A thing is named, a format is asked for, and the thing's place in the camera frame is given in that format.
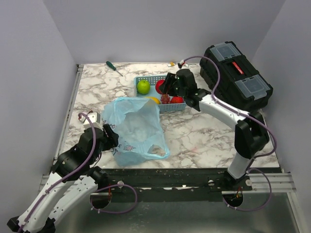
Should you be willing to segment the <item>red fake apple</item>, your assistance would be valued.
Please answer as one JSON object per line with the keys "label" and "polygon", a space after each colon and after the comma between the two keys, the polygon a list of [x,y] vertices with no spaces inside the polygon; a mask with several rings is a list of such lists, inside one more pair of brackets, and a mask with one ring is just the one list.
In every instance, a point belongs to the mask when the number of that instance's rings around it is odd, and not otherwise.
{"label": "red fake apple", "polygon": [[155,85],[155,90],[158,94],[162,95],[162,91],[160,90],[160,86],[164,83],[164,79],[157,81],[156,85]]}

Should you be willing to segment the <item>red fake grapes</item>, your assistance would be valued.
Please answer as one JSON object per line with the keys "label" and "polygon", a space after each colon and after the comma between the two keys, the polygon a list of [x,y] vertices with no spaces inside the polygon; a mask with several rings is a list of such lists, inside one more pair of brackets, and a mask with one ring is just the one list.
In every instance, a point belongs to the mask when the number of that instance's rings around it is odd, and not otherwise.
{"label": "red fake grapes", "polygon": [[170,99],[170,96],[168,94],[162,94],[160,101],[162,104],[170,104],[171,103],[171,99]]}

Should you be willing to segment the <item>red fake fruit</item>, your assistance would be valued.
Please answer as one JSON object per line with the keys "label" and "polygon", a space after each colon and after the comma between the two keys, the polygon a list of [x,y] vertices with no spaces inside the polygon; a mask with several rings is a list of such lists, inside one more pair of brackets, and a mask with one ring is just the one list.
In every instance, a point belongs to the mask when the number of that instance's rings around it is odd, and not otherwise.
{"label": "red fake fruit", "polygon": [[172,97],[171,104],[183,103],[184,100],[182,97]]}

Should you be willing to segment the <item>yellow fake lemon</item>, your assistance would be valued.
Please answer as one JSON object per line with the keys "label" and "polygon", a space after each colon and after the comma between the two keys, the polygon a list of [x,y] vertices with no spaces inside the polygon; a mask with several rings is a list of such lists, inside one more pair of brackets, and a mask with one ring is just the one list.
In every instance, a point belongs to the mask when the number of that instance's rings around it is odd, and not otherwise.
{"label": "yellow fake lemon", "polygon": [[156,104],[161,104],[160,100],[156,97],[147,97],[147,98],[153,100]]}

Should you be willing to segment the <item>light blue plastic basket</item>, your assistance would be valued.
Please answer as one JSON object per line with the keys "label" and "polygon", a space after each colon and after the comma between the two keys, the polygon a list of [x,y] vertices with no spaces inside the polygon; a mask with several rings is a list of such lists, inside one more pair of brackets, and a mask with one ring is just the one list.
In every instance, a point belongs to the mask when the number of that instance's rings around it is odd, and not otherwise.
{"label": "light blue plastic basket", "polygon": [[[139,98],[147,98],[152,97],[156,98],[160,101],[158,105],[160,112],[169,112],[169,111],[183,111],[186,108],[186,103],[170,103],[170,104],[162,104],[161,102],[161,95],[156,91],[156,83],[159,80],[164,80],[166,75],[152,75],[152,76],[137,76],[134,78],[134,96]],[[146,80],[150,84],[150,91],[148,94],[141,94],[137,90],[137,84],[141,80]]]}

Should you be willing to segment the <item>green fake apple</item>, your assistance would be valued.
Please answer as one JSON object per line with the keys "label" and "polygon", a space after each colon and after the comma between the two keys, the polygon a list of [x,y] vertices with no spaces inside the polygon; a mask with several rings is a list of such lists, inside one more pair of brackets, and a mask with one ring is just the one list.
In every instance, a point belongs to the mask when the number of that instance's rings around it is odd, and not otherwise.
{"label": "green fake apple", "polygon": [[146,95],[150,92],[150,83],[147,80],[140,80],[137,84],[137,92]]}

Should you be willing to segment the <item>light blue plastic bag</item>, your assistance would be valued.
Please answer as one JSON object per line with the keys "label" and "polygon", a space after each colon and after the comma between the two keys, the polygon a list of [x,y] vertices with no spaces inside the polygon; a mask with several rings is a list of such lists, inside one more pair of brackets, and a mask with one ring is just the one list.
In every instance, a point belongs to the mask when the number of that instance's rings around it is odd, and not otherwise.
{"label": "light blue plastic bag", "polygon": [[153,99],[117,98],[104,106],[101,117],[119,135],[119,143],[112,150],[117,165],[134,166],[170,156],[159,106]]}

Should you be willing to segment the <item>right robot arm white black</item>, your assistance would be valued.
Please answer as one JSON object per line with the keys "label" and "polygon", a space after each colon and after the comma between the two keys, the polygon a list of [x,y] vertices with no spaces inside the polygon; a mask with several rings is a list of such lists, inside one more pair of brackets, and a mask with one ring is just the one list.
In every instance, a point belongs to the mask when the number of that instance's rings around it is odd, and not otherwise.
{"label": "right robot arm white black", "polygon": [[236,155],[223,180],[229,190],[239,187],[254,155],[269,142],[262,115],[232,106],[224,107],[225,103],[214,100],[211,92],[197,87],[194,74],[189,69],[180,69],[175,74],[168,73],[159,90],[163,94],[183,98],[187,106],[213,116],[234,131]]}

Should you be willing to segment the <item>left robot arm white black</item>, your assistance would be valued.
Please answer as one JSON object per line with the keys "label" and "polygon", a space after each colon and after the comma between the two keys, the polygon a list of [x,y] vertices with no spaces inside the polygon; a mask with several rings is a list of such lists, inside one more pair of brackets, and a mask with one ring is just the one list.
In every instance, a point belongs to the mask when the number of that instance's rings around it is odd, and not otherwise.
{"label": "left robot arm white black", "polygon": [[119,136],[108,124],[87,128],[79,142],[58,156],[44,187],[31,206],[7,226],[17,233],[53,233],[59,221],[92,191],[109,185],[108,174],[92,164],[101,153],[118,145]]}

